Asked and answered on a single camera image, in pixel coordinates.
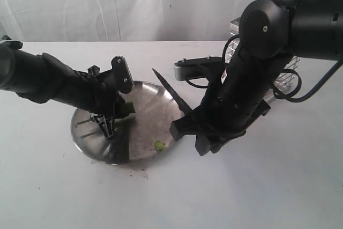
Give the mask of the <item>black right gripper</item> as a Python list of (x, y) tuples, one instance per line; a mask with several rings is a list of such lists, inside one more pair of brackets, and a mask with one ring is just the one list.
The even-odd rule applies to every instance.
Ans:
[(269, 88), (264, 79), (227, 78), (205, 93), (200, 105), (204, 114), (192, 110), (173, 121), (169, 131), (175, 141), (196, 135), (195, 148), (200, 156), (217, 153), (268, 113), (271, 107), (263, 98)]

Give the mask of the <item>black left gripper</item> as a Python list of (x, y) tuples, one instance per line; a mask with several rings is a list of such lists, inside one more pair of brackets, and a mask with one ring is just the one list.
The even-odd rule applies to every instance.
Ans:
[(88, 72), (72, 72), (72, 106), (96, 114), (91, 115), (105, 139), (115, 137), (114, 124), (128, 115), (124, 110), (125, 100), (115, 88), (112, 70), (92, 75)]

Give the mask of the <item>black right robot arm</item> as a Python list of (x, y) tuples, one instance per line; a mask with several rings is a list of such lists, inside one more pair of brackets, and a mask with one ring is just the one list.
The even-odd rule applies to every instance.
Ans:
[[(200, 155), (218, 152), (270, 110), (264, 100), (272, 90), (280, 100), (300, 103), (311, 98), (342, 66), (342, 0), (255, 0), (243, 11), (239, 44), (229, 61), (224, 57), (194, 58), (175, 63), (177, 80), (206, 78), (200, 105), (173, 121), (178, 141), (194, 135)], [(304, 96), (299, 89), (284, 94), (275, 86), (293, 57), (334, 61), (334, 66)]]

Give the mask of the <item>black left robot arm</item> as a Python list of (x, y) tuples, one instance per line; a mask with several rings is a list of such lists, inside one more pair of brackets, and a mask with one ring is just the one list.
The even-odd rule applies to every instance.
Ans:
[(96, 65), (77, 71), (48, 53), (33, 55), (22, 47), (21, 41), (1, 37), (1, 90), (37, 104), (53, 100), (88, 111), (106, 139), (114, 138), (115, 119), (135, 112), (122, 97), (133, 87), (124, 57), (114, 57), (107, 71)]

